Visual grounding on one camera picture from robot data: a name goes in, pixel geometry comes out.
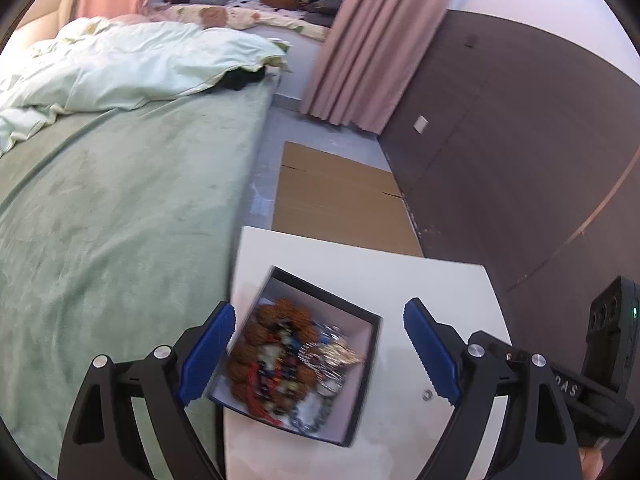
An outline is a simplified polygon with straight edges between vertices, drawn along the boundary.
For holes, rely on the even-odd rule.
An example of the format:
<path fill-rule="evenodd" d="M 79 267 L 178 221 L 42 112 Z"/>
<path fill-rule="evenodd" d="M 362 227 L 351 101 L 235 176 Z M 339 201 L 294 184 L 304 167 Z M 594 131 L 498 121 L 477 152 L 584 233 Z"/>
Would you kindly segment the right hand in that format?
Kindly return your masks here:
<path fill-rule="evenodd" d="M 597 480 L 604 467 L 604 460 L 600 448 L 580 448 L 580 466 L 584 480 Z"/>

